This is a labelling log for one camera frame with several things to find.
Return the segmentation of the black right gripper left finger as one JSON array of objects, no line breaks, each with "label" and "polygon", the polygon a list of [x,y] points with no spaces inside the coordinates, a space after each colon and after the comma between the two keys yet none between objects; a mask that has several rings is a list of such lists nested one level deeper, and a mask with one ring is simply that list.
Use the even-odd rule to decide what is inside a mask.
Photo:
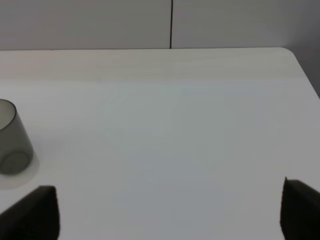
[{"label": "black right gripper left finger", "polygon": [[59,236],[55,186],[39,186],[0,214],[2,240],[57,240]]}]

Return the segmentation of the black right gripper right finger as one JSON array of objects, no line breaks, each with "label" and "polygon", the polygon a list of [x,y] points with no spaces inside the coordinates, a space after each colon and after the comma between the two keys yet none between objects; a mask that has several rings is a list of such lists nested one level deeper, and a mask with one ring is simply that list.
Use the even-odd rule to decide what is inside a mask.
[{"label": "black right gripper right finger", "polygon": [[280,206],[285,240],[320,239],[320,193],[297,179],[285,179]]}]

